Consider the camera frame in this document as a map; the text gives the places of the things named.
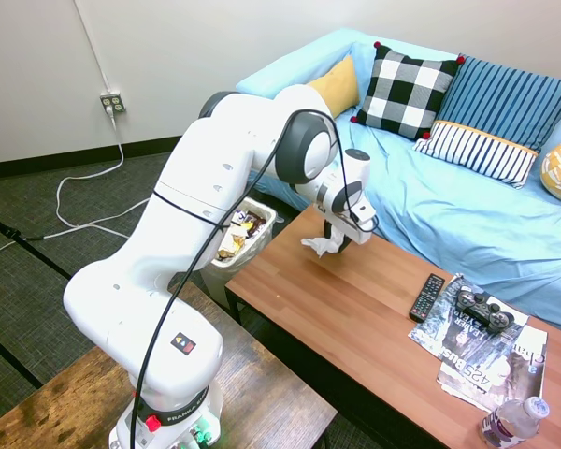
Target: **gray carpet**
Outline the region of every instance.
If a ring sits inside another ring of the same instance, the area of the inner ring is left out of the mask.
[[[125,161],[120,169],[103,177],[68,181],[61,196],[61,214],[69,222],[81,224],[128,209],[150,195],[167,157],[168,154],[138,157]],[[0,180],[0,220],[20,229],[26,237],[66,230],[54,213],[55,192],[60,180],[65,176],[95,173],[112,165],[75,167]],[[278,203],[272,206],[287,219],[285,224],[275,225],[276,235],[295,213],[286,207],[284,209],[289,211],[283,213],[283,205]],[[109,221],[106,226],[128,235],[142,211],[143,206]],[[7,242],[9,240],[0,235],[0,246]],[[33,245],[73,274],[94,260],[108,257],[123,243],[120,237],[97,229],[84,229]],[[192,280],[204,288],[199,275],[194,275]],[[64,310],[65,285],[64,278],[17,245],[0,253],[0,341],[44,383],[93,347]],[[252,320],[252,329],[248,329],[252,333],[260,327],[257,320]],[[0,358],[0,416],[33,391],[33,387]],[[333,422],[329,435],[334,449],[379,448],[341,417]]]

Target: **trash bin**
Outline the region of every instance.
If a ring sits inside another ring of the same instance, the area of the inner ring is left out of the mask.
[[[265,204],[258,203],[248,196],[241,202],[239,209],[251,211],[264,218],[260,232],[251,239],[245,240],[245,245],[235,257],[228,260],[212,260],[209,265],[200,270],[204,284],[208,288],[209,295],[217,303],[229,308],[224,286],[233,279],[264,247],[272,240],[272,225],[276,222],[277,212]]]

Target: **water bottle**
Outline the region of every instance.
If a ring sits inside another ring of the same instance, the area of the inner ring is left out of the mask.
[[[540,420],[548,415],[541,398],[509,400],[482,419],[480,436],[489,447],[513,447],[537,435]]]

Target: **wall outlet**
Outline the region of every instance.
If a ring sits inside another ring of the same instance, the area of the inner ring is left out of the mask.
[[[120,92],[101,94],[100,101],[102,102],[102,106],[104,107],[104,110],[106,110],[108,106],[112,106],[112,110],[114,110],[115,114],[126,111],[126,108],[124,107],[124,103],[122,102]]]

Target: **robotic arm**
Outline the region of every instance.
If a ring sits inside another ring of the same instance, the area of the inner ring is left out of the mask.
[[[301,109],[310,112],[294,115]],[[70,281],[66,310],[86,336],[129,372],[132,384],[169,300],[171,278],[188,269],[213,226],[241,197],[250,170],[262,169],[275,148],[268,175],[308,197],[324,215],[328,233],[335,226],[359,244],[369,239],[375,215],[363,195],[369,157],[347,150],[345,177],[342,167],[330,166],[338,136],[328,114],[322,98],[308,86],[286,88],[274,100],[214,95],[172,152],[131,238]],[[222,238],[219,232],[195,269],[214,258]],[[196,448],[218,440],[223,401],[214,376],[222,353],[218,331],[176,299],[146,371],[136,447]],[[132,404],[112,430],[110,448],[129,447],[131,409]]]

